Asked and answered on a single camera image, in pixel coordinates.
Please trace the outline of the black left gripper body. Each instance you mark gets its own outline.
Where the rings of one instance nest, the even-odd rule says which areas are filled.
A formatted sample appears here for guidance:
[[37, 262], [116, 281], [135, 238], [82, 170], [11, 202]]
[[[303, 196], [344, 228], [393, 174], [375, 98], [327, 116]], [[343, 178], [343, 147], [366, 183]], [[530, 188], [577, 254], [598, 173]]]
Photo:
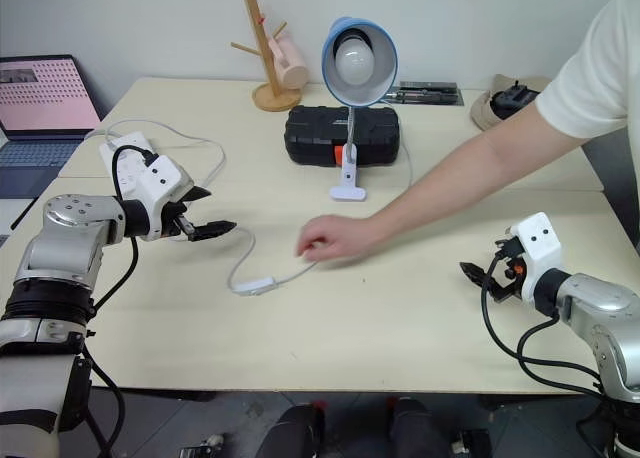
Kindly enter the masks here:
[[184, 217], [188, 206], [183, 202], [168, 202], [161, 210], [161, 236], [173, 238], [184, 234], [188, 241], [196, 238], [195, 226]]

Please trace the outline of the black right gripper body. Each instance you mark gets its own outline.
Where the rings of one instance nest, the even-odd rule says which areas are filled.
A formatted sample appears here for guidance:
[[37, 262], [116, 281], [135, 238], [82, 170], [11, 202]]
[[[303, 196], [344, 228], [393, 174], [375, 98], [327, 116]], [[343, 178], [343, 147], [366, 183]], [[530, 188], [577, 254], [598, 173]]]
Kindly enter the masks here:
[[524, 247], [517, 237], [505, 238], [495, 242], [498, 249], [494, 255], [496, 263], [506, 266], [504, 276], [508, 283], [504, 287], [504, 300], [511, 297], [521, 298], [521, 290], [526, 278]]

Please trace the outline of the person's bare hand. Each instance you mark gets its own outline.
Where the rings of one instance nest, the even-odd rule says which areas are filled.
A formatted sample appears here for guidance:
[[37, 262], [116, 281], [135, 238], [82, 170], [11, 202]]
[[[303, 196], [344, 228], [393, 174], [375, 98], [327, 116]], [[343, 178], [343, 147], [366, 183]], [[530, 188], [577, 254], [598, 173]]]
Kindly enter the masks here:
[[323, 215], [302, 227], [295, 255], [310, 263], [353, 258], [370, 251], [378, 239], [370, 219]]

